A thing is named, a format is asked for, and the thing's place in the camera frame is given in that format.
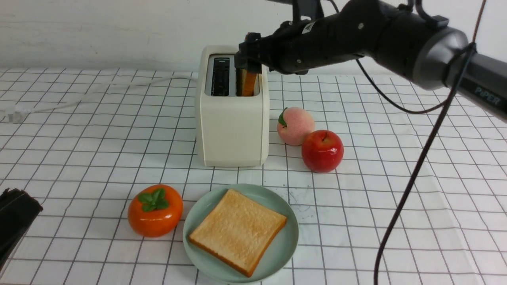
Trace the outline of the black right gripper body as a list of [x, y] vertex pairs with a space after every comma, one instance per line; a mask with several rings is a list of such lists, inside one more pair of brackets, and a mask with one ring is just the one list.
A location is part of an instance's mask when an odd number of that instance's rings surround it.
[[281, 74], [360, 59], [373, 50], [373, 13], [341, 11], [279, 28], [259, 40], [259, 63]]

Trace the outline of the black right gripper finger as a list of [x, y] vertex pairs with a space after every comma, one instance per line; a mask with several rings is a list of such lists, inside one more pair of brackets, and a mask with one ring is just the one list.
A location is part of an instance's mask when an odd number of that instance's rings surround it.
[[262, 74], [263, 42], [261, 34], [249, 32], [243, 43], [238, 45], [238, 51], [234, 55], [234, 67], [252, 74]]

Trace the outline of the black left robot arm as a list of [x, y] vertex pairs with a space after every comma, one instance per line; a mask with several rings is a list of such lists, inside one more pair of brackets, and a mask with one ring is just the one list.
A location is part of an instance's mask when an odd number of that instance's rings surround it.
[[43, 211], [40, 203], [26, 191], [5, 189], [0, 197], [0, 268], [14, 251], [22, 236]]

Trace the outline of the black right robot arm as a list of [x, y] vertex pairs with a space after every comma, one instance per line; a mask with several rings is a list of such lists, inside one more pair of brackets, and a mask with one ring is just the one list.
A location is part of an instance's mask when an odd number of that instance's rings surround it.
[[235, 67], [280, 74], [370, 57], [380, 66], [425, 90], [451, 88], [465, 61], [467, 35], [448, 19], [429, 16], [417, 1], [392, 6], [380, 0], [350, 0], [324, 16], [319, 0], [288, 0], [293, 20], [267, 37], [250, 33], [235, 54]]

